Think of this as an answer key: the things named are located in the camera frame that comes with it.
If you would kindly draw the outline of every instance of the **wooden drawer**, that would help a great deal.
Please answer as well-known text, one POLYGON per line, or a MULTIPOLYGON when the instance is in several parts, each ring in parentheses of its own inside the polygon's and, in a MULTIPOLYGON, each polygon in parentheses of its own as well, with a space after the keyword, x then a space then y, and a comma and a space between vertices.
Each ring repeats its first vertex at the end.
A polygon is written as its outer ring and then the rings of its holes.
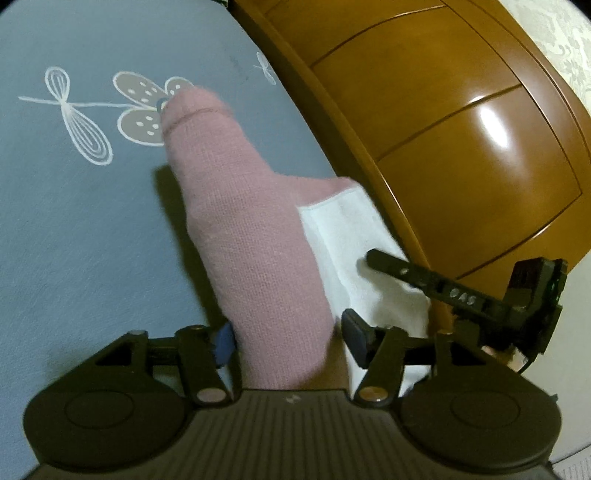
POLYGON ((373 27, 312 70, 376 160, 475 99, 519 85, 448 8, 373 27))
POLYGON ((267 17, 302 60, 313 65, 374 25, 443 6, 439 0, 365 0, 360 9, 359 0, 283 0, 267 13, 267 17))
POLYGON ((523 87, 453 115, 378 168, 432 268, 454 278, 533 236, 581 194, 523 87))

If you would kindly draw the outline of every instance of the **dragonfly drawing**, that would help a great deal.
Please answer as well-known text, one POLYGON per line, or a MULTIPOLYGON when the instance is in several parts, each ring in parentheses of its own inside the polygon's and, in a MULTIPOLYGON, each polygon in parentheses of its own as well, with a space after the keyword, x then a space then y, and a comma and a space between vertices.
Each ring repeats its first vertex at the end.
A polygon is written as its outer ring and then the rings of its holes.
POLYGON ((269 61, 267 60, 267 58, 259 51, 256 53, 256 58, 258 59, 260 65, 253 65, 254 68, 262 69, 262 72, 265 74, 267 80, 269 80, 269 83, 271 85, 277 85, 277 82, 273 78, 273 75, 271 75, 272 68, 269 65, 269 61))
POLYGON ((122 106, 114 103, 70 103, 70 77, 60 67, 49 67, 45 72, 45 85, 55 100, 20 96, 25 102, 44 103, 61 107, 66 130, 78 152, 95 165, 108 165, 113 160, 113 148, 103 131, 77 108, 88 106, 122 106))
POLYGON ((115 88, 133 103, 69 101, 70 76, 61 67, 49 67, 45 72, 45 84, 53 100, 19 96, 24 102, 57 105, 61 108, 66 130, 78 152, 94 165, 109 165, 113 160, 113 148, 105 133, 78 109, 85 107, 125 108, 119 116, 117 127, 128 140, 159 147, 163 145, 160 134, 158 108, 180 89, 192 86, 182 77, 171 77, 164 90, 146 77, 133 72, 119 72, 113 77, 115 88))

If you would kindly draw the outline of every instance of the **ribbed black surface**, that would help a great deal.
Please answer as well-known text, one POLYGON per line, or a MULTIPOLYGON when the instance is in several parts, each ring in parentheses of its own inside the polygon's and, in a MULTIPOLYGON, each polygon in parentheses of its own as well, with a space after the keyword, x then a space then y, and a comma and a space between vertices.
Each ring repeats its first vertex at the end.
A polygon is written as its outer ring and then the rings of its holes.
POLYGON ((383 411, 341 391, 245 391, 203 410, 141 466, 101 475, 42 465, 28 480, 553 480, 542 467, 507 476, 458 472, 417 451, 383 411))

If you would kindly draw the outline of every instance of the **black device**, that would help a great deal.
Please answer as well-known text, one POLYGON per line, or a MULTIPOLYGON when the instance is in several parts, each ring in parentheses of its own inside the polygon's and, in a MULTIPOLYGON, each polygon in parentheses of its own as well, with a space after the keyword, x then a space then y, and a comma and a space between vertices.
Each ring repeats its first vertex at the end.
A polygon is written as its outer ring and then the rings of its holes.
POLYGON ((230 323, 171 338, 129 332, 37 394, 24 431, 40 462, 28 480, 546 480, 556 402, 481 350, 544 353, 566 282, 563 260, 517 262, 503 301, 379 250, 371 268, 454 306, 453 333, 410 338, 352 309, 342 335, 367 373, 344 390, 231 392, 217 369, 230 323), (155 380, 178 365, 184 396, 155 380), (399 397, 406 365, 431 374, 399 397))

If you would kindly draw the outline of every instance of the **metal bolt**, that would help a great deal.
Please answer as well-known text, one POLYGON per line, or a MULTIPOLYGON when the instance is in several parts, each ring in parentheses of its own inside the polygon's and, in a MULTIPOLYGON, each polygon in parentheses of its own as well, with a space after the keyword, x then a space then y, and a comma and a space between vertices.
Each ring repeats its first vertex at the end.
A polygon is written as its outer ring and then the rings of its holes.
POLYGON ((221 388, 204 388, 197 392, 197 399, 203 403, 220 403, 227 395, 221 388))
POLYGON ((365 401, 377 403, 388 398, 388 390, 382 387, 363 387, 359 391, 359 396, 365 401))

